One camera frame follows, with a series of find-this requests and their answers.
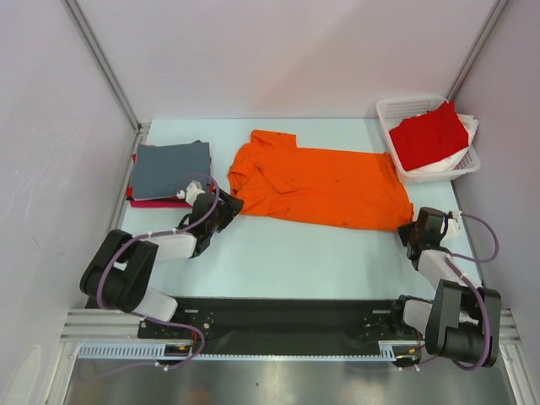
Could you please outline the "orange t-shirt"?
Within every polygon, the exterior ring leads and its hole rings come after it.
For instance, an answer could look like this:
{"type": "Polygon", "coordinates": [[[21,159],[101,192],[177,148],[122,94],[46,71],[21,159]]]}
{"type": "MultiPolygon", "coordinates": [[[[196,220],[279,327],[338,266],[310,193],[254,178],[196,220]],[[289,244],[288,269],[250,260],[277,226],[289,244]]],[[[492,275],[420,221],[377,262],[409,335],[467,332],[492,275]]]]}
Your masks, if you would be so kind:
{"type": "Polygon", "coordinates": [[[413,219],[387,153],[301,148],[294,134],[254,130],[228,178],[245,215],[380,231],[413,219]]]}

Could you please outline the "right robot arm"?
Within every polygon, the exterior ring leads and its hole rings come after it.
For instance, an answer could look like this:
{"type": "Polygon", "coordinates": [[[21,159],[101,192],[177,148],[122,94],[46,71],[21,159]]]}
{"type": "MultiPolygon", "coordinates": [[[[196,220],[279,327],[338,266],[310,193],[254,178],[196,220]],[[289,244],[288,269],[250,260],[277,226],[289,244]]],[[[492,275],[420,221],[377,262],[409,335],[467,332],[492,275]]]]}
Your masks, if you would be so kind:
{"type": "Polygon", "coordinates": [[[418,332],[427,353],[451,360],[462,370],[475,371],[495,364],[499,354],[501,295],[477,286],[455,263],[456,259],[484,264],[499,254],[494,229],[484,220],[461,211],[443,212],[422,207],[418,217],[397,229],[413,269],[435,289],[432,300],[402,295],[391,308],[389,327],[398,338],[418,332]],[[472,219],[487,229],[494,241],[491,256],[478,259],[454,253],[442,245],[460,228],[459,219],[472,219]]]}

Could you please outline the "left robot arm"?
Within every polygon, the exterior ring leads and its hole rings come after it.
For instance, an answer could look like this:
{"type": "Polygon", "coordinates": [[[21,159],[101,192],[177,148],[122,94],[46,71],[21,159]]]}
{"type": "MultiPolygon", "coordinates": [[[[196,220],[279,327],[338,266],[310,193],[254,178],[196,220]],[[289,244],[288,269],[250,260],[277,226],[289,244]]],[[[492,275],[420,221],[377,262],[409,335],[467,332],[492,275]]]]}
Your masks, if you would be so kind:
{"type": "Polygon", "coordinates": [[[176,299],[149,286],[154,266],[199,257],[244,205],[220,188],[195,189],[187,195],[192,210],[173,229],[137,236],[110,231],[79,282],[81,292],[100,308],[153,318],[171,338],[185,331],[186,316],[178,311],[176,299]]]}

